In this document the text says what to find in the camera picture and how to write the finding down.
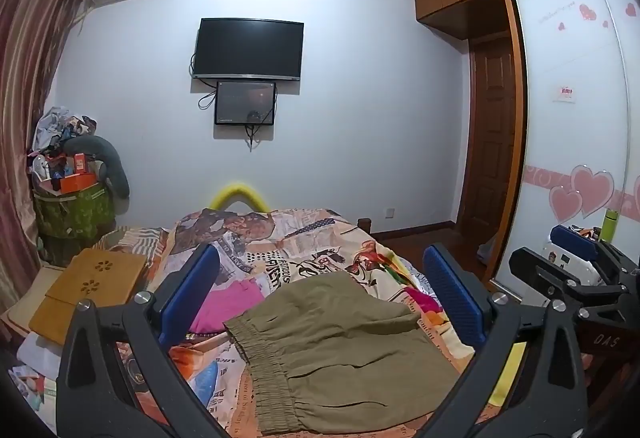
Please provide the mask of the white sliding wardrobe door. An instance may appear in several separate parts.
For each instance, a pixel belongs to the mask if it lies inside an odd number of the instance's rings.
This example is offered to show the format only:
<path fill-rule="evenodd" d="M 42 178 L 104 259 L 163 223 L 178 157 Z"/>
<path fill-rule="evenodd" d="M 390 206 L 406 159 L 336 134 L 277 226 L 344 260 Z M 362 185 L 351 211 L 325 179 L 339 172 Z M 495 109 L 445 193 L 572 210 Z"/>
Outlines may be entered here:
<path fill-rule="evenodd" d="M 507 255 L 528 247 L 587 281 L 591 271 L 550 241 L 558 224 L 601 228 L 639 259 L 639 4 L 513 0 L 524 58 L 526 129 Z"/>

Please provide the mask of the orange box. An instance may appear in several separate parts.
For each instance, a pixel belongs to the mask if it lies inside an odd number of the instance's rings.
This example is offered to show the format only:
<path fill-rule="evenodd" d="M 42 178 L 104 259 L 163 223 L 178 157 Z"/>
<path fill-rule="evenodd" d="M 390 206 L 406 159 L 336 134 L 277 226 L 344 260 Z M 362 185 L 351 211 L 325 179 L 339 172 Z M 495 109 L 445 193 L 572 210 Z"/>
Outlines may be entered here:
<path fill-rule="evenodd" d="M 60 180 L 60 192 L 62 194 L 70 194 L 82 191 L 94 186 L 97 181 L 98 178 L 93 172 L 66 176 Z"/>

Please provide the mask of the brown wooden room door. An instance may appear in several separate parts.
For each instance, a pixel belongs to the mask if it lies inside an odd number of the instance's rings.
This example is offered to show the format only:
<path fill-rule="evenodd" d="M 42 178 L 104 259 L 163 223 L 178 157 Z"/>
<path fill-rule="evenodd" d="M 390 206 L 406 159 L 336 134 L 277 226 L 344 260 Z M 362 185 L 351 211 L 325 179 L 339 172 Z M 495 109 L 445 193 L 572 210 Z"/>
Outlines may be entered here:
<path fill-rule="evenodd" d="M 459 224 L 484 243 L 498 231 L 506 202 L 515 130 L 511 39 L 501 35 L 471 46 L 470 140 Z"/>

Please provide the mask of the black wall television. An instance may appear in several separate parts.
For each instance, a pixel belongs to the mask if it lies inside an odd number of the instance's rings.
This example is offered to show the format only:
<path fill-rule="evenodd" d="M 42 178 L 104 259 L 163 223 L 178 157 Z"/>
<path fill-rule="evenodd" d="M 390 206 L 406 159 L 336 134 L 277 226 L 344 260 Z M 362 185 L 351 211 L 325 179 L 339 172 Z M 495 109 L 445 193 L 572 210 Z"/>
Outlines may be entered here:
<path fill-rule="evenodd" d="M 303 23 L 203 18 L 191 72 L 202 80 L 299 80 L 303 43 Z"/>

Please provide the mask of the yellow bed footboard rail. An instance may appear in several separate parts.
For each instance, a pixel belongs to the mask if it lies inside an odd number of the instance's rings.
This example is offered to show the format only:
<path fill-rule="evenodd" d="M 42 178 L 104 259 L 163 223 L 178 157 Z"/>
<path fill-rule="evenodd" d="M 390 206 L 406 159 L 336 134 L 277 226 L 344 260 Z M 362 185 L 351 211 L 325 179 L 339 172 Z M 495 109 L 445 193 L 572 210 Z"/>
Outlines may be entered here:
<path fill-rule="evenodd" d="M 232 182 L 216 193 L 209 202 L 210 210 L 222 210 L 234 201 L 239 200 L 250 206 L 254 212 L 265 213 L 270 207 L 264 198 L 253 188 L 242 182 Z"/>

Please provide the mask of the small black wall monitor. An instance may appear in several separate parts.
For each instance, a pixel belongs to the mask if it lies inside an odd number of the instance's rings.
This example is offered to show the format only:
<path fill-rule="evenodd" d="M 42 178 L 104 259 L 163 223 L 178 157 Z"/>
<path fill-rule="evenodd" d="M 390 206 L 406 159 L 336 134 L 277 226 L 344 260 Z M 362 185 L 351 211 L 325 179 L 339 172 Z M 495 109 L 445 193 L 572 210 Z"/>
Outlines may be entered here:
<path fill-rule="evenodd" d="M 216 125 L 271 126 L 276 108 L 277 86 L 258 80 L 220 82 L 216 93 Z"/>

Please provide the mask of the striped maroon curtain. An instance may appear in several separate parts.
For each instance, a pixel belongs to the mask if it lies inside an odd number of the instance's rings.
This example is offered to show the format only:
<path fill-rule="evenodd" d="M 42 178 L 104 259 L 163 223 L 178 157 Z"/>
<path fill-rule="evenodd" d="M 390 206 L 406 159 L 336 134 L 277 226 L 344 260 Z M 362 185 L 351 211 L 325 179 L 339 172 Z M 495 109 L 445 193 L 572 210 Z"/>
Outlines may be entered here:
<path fill-rule="evenodd" d="M 1 0 L 2 309 L 26 293 L 40 266 L 27 155 L 83 1 Z"/>

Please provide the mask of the wooden folding lap desk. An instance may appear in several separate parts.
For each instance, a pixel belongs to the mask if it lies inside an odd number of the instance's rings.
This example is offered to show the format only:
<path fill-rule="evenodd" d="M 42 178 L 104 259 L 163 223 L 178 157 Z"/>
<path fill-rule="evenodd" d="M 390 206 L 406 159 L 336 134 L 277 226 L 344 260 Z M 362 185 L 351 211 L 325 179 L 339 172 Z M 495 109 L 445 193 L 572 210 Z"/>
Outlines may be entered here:
<path fill-rule="evenodd" d="M 44 294 L 29 329 L 62 346 L 78 302 L 89 299 L 99 308 L 126 304 L 144 268 L 143 255 L 85 248 Z"/>

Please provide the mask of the olive green pants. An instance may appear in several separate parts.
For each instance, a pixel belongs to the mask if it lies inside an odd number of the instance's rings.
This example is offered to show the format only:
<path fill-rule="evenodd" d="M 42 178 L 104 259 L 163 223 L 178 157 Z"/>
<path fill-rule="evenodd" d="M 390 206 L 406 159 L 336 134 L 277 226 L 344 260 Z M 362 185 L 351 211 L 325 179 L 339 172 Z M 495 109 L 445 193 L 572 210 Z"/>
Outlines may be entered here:
<path fill-rule="evenodd" d="M 228 320 L 260 432 L 378 432 L 435 411 L 459 373 L 420 319 L 339 271 L 282 286 Z"/>

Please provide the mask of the green bottle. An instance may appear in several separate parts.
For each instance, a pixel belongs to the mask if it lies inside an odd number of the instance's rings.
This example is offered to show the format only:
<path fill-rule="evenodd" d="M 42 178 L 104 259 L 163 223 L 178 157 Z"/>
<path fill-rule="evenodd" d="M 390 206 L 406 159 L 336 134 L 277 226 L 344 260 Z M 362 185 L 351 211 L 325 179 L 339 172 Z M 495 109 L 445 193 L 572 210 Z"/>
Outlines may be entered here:
<path fill-rule="evenodd" d="M 606 210 L 600 231 L 601 241 L 607 243 L 613 242 L 618 218 L 620 218 L 620 213 L 617 210 L 611 210 L 610 208 Z"/>

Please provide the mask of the newspaper print bed quilt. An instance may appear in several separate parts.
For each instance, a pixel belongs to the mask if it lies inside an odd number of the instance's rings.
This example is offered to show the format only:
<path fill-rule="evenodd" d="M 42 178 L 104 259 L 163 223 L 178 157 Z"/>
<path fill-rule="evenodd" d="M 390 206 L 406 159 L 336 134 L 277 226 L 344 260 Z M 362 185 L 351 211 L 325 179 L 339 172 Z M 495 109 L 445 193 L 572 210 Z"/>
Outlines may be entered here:
<path fill-rule="evenodd" d="M 471 361 L 472 348 L 461 343 L 451 322 L 439 332 L 440 327 L 432 325 L 404 292 L 411 279 L 402 265 L 392 262 L 397 255 L 332 210 L 240 215 L 206 208 L 185 216 L 171 230 L 118 228 L 102 236 L 95 247 L 143 255 L 142 286 L 155 291 L 201 244 L 213 245 L 220 258 L 209 291 L 254 279 L 265 300 L 296 281 L 348 272 L 370 295 L 402 302 L 420 314 L 420 328 L 458 372 Z M 217 334 L 195 334 L 189 328 L 169 354 L 207 411 L 231 436 L 259 436 L 250 372 L 226 327 Z"/>

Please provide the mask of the pink shorts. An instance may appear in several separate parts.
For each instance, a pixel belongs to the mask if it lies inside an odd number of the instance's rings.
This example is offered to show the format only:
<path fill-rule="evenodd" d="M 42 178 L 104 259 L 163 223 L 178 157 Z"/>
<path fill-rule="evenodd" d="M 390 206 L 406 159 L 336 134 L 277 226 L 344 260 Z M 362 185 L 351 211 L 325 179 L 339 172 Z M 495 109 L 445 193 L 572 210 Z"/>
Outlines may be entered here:
<path fill-rule="evenodd" d="M 232 282 L 228 288 L 210 291 L 190 325 L 195 334 L 224 332 L 224 324 L 264 300 L 254 279 Z"/>

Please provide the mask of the colourful fleece blanket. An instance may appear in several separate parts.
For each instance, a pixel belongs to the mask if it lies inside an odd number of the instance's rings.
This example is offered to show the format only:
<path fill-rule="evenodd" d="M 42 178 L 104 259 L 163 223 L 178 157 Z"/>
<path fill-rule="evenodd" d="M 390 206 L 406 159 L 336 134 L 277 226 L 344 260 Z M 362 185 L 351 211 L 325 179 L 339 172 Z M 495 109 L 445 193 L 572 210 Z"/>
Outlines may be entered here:
<path fill-rule="evenodd" d="M 444 332 L 450 321 L 426 276 L 405 258 L 395 256 L 392 262 L 395 265 L 402 265 L 409 273 L 411 284 L 404 287 L 404 292 L 418 304 L 431 324 L 439 326 L 439 332 Z"/>

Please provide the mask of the green storage basket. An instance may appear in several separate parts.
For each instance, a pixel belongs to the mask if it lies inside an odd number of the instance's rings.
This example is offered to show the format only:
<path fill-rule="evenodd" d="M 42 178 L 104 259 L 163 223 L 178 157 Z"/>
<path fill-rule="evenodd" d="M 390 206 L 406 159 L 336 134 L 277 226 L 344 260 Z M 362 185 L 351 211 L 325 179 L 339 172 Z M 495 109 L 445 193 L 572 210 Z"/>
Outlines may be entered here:
<path fill-rule="evenodd" d="M 37 190 L 34 207 L 42 241 L 41 257 L 54 266 L 67 266 L 116 224 L 111 192 L 99 182 L 70 194 Z"/>

